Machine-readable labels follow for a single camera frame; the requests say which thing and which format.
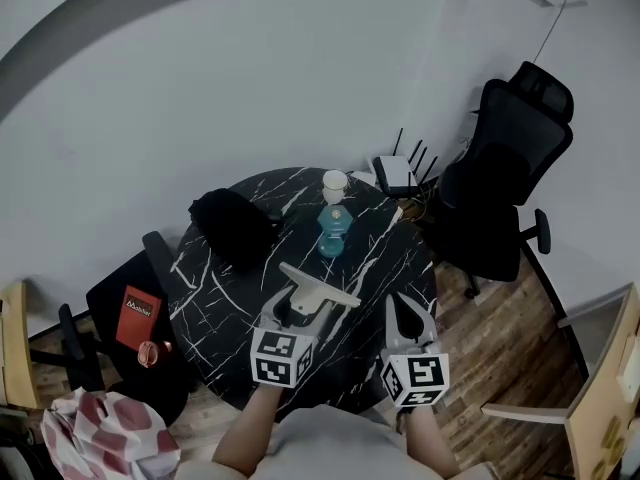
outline round table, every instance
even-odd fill
[[[344,252],[334,259],[318,252],[321,229],[316,219],[325,205],[325,172],[278,169],[230,187],[262,208],[281,210],[285,218],[271,254],[249,273],[236,273],[212,254],[193,224],[180,243],[174,271],[188,292],[169,304],[176,340],[203,382],[238,409],[254,387],[249,350],[262,306],[292,284],[278,268],[280,262],[359,297],[361,304],[333,309],[309,372],[283,395],[278,420],[294,409],[322,403],[359,413],[387,396],[376,357],[384,345],[390,292],[409,295],[435,316],[435,275],[420,231],[374,187],[349,177],[341,204],[353,224],[344,237]]]

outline red book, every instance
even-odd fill
[[[140,343],[151,340],[160,304],[159,298],[127,286],[120,308],[116,339],[137,352]]]

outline power cord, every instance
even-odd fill
[[[553,25],[551,25],[551,28],[549,29],[549,33],[547,34],[547,37],[544,38],[544,41],[542,42],[542,46],[538,50],[538,53],[536,54],[536,57],[533,59],[533,63],[534,64],[537,62],[538,57],[542,53],[542,49],[544,48],[544,45],[547,44],[547,40],[549,39],[549,36],[551,35],[551,32],[553,32],[553,29],[555,28],[556,23],[558,23],[558,20],[560,19],[560,16],[562,16],[562,11],[564,11],[564,8],[565,8],[566,5],[567,5],[567,0],[564,0],[564,2],[562,2],[562,5],[560,6],[560,12],[556,16],[556,19],[553,22]]]

